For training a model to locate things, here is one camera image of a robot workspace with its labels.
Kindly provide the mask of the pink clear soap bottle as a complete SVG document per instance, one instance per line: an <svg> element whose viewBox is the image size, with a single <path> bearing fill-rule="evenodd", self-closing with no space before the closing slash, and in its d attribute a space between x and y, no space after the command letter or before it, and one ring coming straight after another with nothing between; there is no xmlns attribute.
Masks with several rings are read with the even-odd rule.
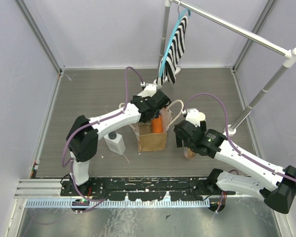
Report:
<svg viewBox="0 0 296 237"><path fill-rule="evenodd" d="M184 147L184 157L186 159L193 159L195 157L195 153L188 147Z"/></svg>

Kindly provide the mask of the orange bottle blue cap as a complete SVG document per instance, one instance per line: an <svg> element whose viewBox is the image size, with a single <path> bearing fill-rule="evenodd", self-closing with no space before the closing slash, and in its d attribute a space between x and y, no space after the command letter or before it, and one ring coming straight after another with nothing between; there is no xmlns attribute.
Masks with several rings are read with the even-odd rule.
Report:
<svg viewBox="0 0 296 237"><path fill-rule="evenodd" d="M162 116L159 115L151 121L151 127L153 133L163 133Z"/></svg>

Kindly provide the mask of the brown canvas tote bag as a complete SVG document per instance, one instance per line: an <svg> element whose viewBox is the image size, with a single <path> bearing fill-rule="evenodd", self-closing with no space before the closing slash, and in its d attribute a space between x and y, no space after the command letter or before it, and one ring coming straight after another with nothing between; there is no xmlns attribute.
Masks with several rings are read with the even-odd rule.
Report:
<svg viewBox="0 0 296 237"><path fill-rule="evenodd" d="M173 113L170 108L175 104L180 104L181 109L179 113L173 117ZM183 107L183 101L178 99L166 108L160 110L159 115L162 116L163 133L153 133L151 121L146 123L138 122L129 125L135 133L139 153L161 151L165 149L167 131L170 126L182 115Z"/></svg>

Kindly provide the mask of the white square bottle grey cap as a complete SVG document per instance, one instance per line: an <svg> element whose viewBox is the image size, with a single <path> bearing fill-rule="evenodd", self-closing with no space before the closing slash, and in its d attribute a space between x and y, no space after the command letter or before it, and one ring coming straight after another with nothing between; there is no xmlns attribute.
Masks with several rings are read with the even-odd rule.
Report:
<svg viewBox="0 0 296 237"><path fill-rule="evenodd" d="M104 136L104 140L108 146L108 148L118 154L118 155L123 155L126 148L125 148L125 143L123 140L123 137L121 134L116 133L115 131L107 134Z"/></svg>

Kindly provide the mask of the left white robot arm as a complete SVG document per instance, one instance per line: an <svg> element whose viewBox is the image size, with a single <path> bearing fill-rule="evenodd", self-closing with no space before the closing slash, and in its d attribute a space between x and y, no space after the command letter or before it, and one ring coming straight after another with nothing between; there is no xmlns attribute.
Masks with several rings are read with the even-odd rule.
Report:
<svg viewBox="0 0 296 237"><path fill-rule="evenodd" d="M72 159L71 190L78 196L88 192L89 163L97 153L99 140L124 126L152 121L170 103L170 98L164 92L148 84L122 108L95 118L86 118L84 115L77 117L66 137L63 151L63 158L70 151Z"/></svg>

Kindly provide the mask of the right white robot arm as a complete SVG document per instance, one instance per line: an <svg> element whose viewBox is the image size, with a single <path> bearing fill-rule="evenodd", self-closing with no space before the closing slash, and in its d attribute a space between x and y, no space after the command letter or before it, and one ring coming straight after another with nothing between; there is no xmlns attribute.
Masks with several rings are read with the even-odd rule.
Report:
<svg viewBox="0 0 296 237"><path fill-rule="evenodd" d="M231 144L225 134L207 129L196 109L188 111L184 120L174 126L177 146L193 153L228 163L245 173L236 175L213 169L205 186L211 194L237 192L262 200L279 213L290 211L296 196L296 168L268 163L250 152Z"/></svg>

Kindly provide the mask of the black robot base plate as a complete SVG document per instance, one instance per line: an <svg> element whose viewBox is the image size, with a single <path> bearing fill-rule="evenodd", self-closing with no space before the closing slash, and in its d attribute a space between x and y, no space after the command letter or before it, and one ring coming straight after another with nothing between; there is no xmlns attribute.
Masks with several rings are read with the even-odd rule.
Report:
<svg viewBox="0 0 296 237"><path fill-rule="evenodd" d="M93 177L78 190L92 200L110 201L161 201L166 195L170 201L195 201L222 194L208 189L202 177Z"/></svg>

